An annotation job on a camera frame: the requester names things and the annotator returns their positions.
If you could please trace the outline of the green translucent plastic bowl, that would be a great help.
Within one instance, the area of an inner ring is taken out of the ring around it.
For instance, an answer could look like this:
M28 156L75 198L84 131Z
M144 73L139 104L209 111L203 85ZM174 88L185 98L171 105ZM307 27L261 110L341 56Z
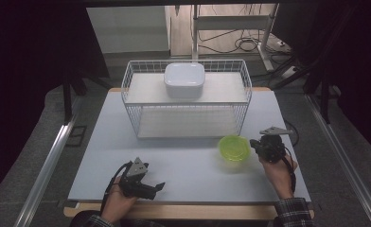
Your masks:
M218 143L221 157L226 161L245 161L251 154L249 141L238 135L227 135L222 137Z

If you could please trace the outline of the person's right plaid sleeve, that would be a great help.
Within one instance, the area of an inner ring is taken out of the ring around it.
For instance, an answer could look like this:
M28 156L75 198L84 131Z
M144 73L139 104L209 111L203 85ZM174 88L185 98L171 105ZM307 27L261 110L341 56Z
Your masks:
M304 198L280 200L274 205L277 217L274 227L314 227Z

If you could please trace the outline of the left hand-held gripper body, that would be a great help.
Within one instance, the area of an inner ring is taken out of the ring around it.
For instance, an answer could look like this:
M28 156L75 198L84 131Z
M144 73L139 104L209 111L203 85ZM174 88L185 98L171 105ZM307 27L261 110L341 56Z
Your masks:
M118 183L125 197L137 197L147 200L155 198L157 187L141 183L147 172L148 166L139 157L127 164Z

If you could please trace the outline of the light grey table mat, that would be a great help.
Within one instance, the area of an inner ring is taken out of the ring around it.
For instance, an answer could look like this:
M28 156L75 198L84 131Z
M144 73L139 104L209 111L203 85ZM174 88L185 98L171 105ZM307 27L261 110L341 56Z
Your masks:
M135 158L150 165L143 183L165 184L156 202L278 200L254 153L243 162L229 162L221 158L216 138L137 138L119 92L105 98L68 199L101 201L116 171Z

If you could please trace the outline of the white power strip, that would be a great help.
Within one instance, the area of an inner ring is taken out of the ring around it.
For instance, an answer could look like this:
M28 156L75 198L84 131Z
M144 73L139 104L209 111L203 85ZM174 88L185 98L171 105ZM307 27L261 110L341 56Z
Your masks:
M281 78L286 79L290 76L292 76L294 73L298 71L298 68L296 66L291 66L289 69L287 69L282 75Z

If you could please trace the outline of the wooden table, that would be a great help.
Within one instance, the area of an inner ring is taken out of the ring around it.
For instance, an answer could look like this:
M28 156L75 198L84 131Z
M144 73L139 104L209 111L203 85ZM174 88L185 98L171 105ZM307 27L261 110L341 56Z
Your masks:
M114 88L108 92L119 92ZM73 217L80 211L97 210L101 201L71 201L63 212ZM129 212L129 218L150 219L263 219L274 218L274 202L257 203L174 203L141 200Z

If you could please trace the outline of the aluminium rail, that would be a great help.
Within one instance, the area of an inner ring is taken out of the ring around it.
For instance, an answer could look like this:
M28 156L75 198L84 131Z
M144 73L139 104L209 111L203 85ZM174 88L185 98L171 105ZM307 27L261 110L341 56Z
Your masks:
M83 98L75 97L72 108L72 115L69 117L67 123L64 123L53 142L53 145L45 158L44 164L38 174L34 185L32 186L27 198L24 203L13 227L29 227L33 220L36 211L41 203L44 192L50 182L56 165L61 157L63 148L69 138L71 130L73 129L75 122L78 118L80 107L82 105Z
M315 99L315 95L305 95L311 111L313 112L317 122L320 125L321 130L323 131L328 143L330 144L335 156L341 165L342 170L344 171L345 176L347 177L350 185L353 188L365 214L371 222L371 192L369 188L363 182L359 172L351 163L344 146L340 142L339 138L335 134L331 125L326 122L322 117L320 112L320 105Z

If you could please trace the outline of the person's left hand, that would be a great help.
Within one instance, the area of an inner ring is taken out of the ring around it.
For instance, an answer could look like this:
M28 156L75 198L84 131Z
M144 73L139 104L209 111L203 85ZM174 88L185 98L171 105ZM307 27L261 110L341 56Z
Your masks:
M121 178L117 177L108 192L108 198L105 202L101 217L115 224L124 218L128 212L132 209L135 202L138 200L137 197L126 197L118 183Z

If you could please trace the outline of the white square plastic container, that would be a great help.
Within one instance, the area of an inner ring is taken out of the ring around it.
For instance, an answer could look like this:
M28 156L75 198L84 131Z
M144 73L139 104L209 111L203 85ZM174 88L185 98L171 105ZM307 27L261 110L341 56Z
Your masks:
M204 82L204 67L200 63L175 62L165 69L164 83L171 98L199 98Z

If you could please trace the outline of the white wire basket shelf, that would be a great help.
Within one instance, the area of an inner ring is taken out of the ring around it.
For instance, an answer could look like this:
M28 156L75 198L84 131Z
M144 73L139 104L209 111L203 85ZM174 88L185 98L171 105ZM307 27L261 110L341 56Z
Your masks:
M168 96L165 69L175 62L203 65L199 98ZM243 60L130 61L121 96L139 138L223 137L241 132L252 82Z

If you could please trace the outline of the black floor frame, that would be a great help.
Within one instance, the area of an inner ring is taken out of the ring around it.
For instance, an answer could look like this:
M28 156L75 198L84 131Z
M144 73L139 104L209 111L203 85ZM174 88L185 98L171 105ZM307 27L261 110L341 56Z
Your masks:
M86 130L87 130L86 126L76 126L76 127L74 127L71 130L65 145L69 148L80 147L81 144L82 144L82 141L84 139Z

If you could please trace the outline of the black metal stand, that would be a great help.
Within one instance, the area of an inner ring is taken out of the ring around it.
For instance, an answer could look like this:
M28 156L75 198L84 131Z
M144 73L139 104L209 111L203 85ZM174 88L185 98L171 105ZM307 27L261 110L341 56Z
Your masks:
M71 100L71 90L78 96L85 96L87 93L87 87L83 79L89 79L93 83L100 85L101 87L110 90L113 86L104 80L92 76L90 73L84 70L77 70L72 73L65 74L62 77L62 88L63 88L63 105L64 105L64 125L67 125L73 118L73 107Z

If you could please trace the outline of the white desk frame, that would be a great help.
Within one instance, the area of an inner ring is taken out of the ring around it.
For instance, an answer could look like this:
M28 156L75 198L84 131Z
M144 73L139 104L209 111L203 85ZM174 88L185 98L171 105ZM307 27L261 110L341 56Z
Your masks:
M268 72L273 72L274 67L270 61L267 42L272 31L278 4L274 4L268 15L242 15L242 16L199 16L197 5L193 6L192 17L192 52L193 60L199 58L198 54L198 31L199 30L231 30L231 29L255 29L263 30L263 38L257 44L257 51Z

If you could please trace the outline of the person's right hand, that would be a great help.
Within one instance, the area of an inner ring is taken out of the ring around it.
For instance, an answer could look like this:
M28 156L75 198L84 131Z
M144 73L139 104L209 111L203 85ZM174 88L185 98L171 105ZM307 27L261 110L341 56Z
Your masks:
M278 198L281 200L293 198L292 177L287 164L284 161L270 163L263 158L259 158L259 162L263 165L265 175L271 182Z

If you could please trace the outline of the white cabinet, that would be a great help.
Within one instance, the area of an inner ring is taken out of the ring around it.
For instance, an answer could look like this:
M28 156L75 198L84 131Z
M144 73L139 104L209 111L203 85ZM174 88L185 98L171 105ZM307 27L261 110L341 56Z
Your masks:
M163 6L86 10L104 54L169 51L167 16Z

